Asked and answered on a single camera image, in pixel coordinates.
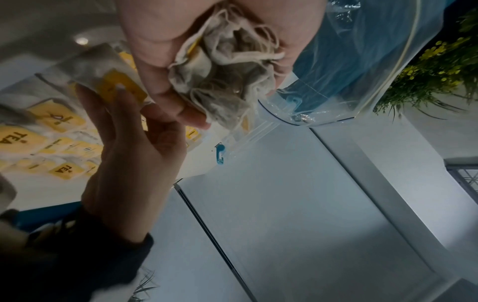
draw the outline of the tea bag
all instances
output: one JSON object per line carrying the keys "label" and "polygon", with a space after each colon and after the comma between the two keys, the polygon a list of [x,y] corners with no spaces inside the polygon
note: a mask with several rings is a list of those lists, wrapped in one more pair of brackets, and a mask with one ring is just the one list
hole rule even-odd
{"label": "tea bag", "polygon": [[182,45],[168,78],[208,122],[235,129],[259,96],[275,88],[274,61],[284,57],[274,33],[227,2],[216,5],[201,29]]}

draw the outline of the black sleeve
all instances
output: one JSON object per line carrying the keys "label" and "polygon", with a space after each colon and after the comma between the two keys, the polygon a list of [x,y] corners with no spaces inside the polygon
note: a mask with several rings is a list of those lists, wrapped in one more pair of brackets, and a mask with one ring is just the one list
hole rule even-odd
{"label": "black sleeve", "polygon": [[43,256],[2,265],[10,266],[2,274],[17,276],[16,283],[24,288],[11,301],[86,302],[98,289],[133,281],[153,245],[152,237],[147,235],[140,244],[127,242],[83,209],[75,221],[40,246]]}

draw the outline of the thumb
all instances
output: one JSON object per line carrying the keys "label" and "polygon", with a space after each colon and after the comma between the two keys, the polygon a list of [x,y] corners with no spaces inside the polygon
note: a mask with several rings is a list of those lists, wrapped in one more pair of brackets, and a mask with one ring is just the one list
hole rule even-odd
{"label": "thumb", "polygon": [[119,88],[117,92],[117,97],[110,106],[116,139],[120,141],[146,139],[137,100],[125,89]]}

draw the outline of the gray frame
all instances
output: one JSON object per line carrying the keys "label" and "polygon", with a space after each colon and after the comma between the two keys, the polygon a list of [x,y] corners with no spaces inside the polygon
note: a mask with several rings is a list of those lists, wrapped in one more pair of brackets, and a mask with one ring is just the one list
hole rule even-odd
{"label": "gray frame", "polygon": [[458,170],[478,170],[478,164],[471,165],[446,165],[448,173],[457,181],[457,183],[465,190],[468,195],[478,203],[478,193],[469,185]]}

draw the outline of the white panel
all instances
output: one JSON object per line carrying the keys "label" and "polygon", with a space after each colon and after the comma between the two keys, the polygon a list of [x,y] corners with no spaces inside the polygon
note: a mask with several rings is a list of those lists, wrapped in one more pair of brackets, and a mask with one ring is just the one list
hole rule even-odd
{"label": "white panel", "polygon": [[159,285],[151,301],[250,302],[174,189],[151,235],[155,243],[143,263]]}
{"label": "white panel", "polygon": [[179,185],[260,302],[400,301],[433,276],[309,129]]}

